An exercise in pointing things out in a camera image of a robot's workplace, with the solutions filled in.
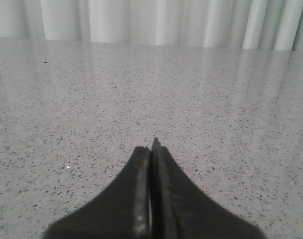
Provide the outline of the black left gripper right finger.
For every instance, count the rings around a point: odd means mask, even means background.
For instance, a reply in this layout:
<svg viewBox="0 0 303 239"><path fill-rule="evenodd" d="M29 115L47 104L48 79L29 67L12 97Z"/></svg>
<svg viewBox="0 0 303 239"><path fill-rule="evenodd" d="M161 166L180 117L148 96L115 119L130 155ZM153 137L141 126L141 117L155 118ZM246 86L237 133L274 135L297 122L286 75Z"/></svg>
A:
<svg viewBox="0 0 303 239"><path fill-rule="evenodd" d="M266 238L203 193L158 138L151 147L151 215L154 239Z"/></svg>

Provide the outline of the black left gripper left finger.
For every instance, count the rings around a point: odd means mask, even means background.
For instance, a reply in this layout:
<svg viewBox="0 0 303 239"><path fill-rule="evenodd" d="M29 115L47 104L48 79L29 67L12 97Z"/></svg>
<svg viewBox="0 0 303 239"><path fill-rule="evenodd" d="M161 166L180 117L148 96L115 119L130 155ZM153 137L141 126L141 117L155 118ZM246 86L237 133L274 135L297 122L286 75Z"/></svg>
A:
<svg viewBox="0 0 303 239"><path fill-rule="evenodd" d="M45 239L148 239L150 150L138 146L97 197L54 222Z"/></svg>

